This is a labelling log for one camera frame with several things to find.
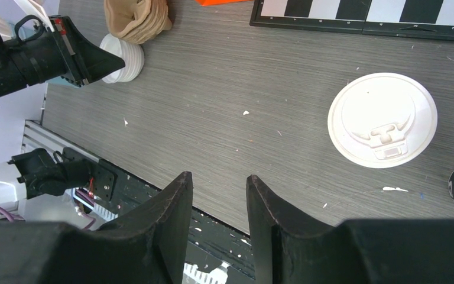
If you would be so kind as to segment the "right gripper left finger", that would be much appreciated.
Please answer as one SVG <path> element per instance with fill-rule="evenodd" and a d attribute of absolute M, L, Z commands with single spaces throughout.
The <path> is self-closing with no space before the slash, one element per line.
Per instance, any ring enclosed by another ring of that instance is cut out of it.
<path fill-rule="evenodd" d="M 182 172 L 95 231 L 0 223 L 0 283 L 181 283 L 192 199 L 192 174 Z"/>

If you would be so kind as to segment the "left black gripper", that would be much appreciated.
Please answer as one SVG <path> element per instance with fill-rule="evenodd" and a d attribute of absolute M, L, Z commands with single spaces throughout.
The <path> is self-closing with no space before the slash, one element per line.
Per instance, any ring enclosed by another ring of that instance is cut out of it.
<path fill-rule="evenodd" d="M 68 16 L 47 17 L 35 34 L 35 83 L 60 77 L 81 87 L 126 66 L 124 60 L 86 39 Z"/>

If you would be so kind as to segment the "white plastic cup lid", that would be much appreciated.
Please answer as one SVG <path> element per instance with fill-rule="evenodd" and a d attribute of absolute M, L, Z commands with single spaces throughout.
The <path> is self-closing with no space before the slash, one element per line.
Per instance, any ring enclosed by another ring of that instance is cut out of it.
<path fill-rule="evenodd" d="M 396 73 L 373 73 L 349 82 L 327 117 L 329 137 L 340 154 L 373 169 L 415 159 L 432 141 L 437 123 L 430 92 Z"/>

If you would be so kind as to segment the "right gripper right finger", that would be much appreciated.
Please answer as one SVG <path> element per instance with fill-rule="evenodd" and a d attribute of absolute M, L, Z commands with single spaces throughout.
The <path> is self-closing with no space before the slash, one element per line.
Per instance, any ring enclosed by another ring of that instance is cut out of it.
<path fill-rule="evenodd" d="M 454 220 L 321 222 L 247 178 L 257 283 L 454 283 Z"/>

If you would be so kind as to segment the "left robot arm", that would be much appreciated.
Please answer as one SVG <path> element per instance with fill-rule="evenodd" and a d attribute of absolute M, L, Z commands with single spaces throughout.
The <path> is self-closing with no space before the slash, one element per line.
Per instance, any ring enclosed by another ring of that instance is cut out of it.
<path fill-rule="evenodd" d="M 26 15 L 16 23 L 15 31 L 34 20 L 35 32 L 27 38 L 15 35 L 9 40 L 0 35 L 0 97 L 57 77 L 81 87 L 125 66 L 122 58 L 87 40 L 69 17 L 49 16 L 34 1 L 19 1 L 18 5 Z M 3 204 L 114 183 L 114 174 L 98 162 L 35 149 L 0 164 L 0 212 L 14 221 Z"/>

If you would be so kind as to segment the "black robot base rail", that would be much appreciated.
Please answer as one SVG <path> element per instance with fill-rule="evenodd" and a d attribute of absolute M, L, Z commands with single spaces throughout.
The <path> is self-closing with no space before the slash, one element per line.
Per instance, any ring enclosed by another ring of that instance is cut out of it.
<path fill-rule="evenodd" d="M 92 178 L 75 193 L 85 207 L 110 222 L 156 196 L 160 189 L 104 160 L 66 147 L 55 151 L 57 162 L 88 160 Z M 254 283 L 251 241 L 239 230 L 193 208 L 189 225 L 183 283 Z"/>

